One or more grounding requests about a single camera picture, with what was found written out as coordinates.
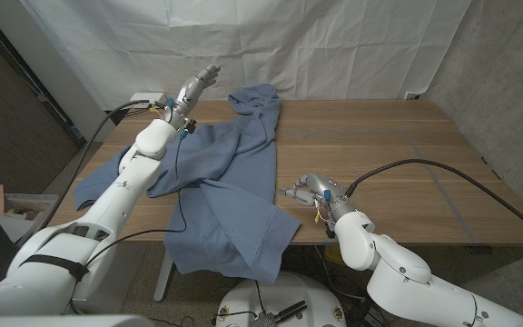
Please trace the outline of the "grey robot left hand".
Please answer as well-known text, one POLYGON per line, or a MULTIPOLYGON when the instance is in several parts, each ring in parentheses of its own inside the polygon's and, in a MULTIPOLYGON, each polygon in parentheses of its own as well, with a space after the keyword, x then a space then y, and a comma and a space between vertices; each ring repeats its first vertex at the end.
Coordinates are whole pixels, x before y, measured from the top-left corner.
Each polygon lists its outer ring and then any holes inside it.
POLYGON ((177 130, 184 127, 190 111, 197 105, 203 90, 216 83, 220 71, 219 65, 210 64, 197 75, 190 77, 175 98, 166 100, 163 119, 177 130))

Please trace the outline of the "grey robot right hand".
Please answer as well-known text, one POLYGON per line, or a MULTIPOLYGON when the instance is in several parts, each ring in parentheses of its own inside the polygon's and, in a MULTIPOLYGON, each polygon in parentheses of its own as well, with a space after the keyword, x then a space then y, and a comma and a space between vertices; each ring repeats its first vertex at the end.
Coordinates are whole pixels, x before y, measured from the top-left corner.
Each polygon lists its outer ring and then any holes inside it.
POLYGON ((357 212, 356 206, 348 199, 346 190, 329 177, 307 173, 289 189, 280 189, 278 194, 295 199, 304 206, 323 208, 326 215, 319 215, 325 223, 335 224, 343 215, 357 212))

